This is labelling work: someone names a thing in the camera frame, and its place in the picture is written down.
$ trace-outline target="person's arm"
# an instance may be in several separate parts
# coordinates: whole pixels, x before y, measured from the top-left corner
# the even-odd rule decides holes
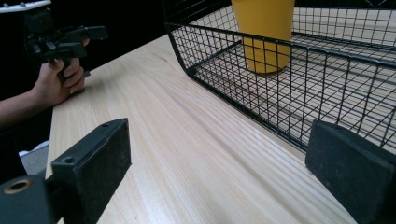
[[[84,69],[79,59],[71,59],[70,65],[64,70],[65,82],[61,82],[58,73],[64,63],[54,60],[43,63],[34,87],[20,95],[0,101],[0,131],[29,119],[37,113],[65,101],[70,93],[84,88]]]

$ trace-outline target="yellow cup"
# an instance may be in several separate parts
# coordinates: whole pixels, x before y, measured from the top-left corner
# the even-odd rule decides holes
[[[294,0],[232,0],[233,12],[242,33],[291,40]],[[290,47],[244,37],[248,69],[255,73],[274,73],[284,68]]]

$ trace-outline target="forearm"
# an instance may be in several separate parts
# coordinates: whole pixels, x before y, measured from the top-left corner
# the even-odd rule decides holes
[[[8,129],[49,108],[33,91],[0,101],[0,131]]]

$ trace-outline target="wooden table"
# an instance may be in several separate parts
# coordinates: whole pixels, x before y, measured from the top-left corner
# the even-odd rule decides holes
[[[100,66],[55,107],[50,162],[128,118],[132,166],[99,223],[356,223],[304,154],[181,69],[167,35]]]

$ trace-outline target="wire mesh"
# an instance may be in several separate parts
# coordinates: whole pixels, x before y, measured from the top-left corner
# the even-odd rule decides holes
[[[163,1],[186,74],[303,152],[321,119],[396,154],[394,8],[384,0],[297,0],[292,39],[284,41],[239,32],[229,0]],[[251,72],[247,38],[265,40],[254,46],[261,50],[290,48],[288,65],[272,75]]]

